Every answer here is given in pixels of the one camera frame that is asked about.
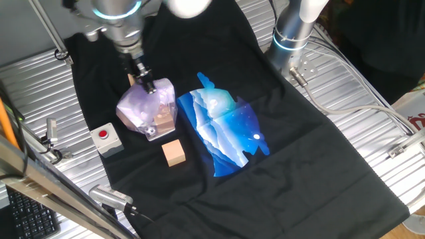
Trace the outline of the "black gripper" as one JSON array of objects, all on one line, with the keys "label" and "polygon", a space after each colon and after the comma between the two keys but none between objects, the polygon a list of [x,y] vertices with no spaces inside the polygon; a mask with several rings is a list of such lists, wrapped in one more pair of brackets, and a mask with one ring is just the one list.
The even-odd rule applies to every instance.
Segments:
[{"label": "black gripper", "polygon": [[143,55],[133,56],[130,53],[121,53],[121,60],[124,69],[128,74],[137,76],[135,82],[140,85],[148,94],[156,92],[156,87],[153,83],[154,78],[151,72],[147,72],[143,60]]}]

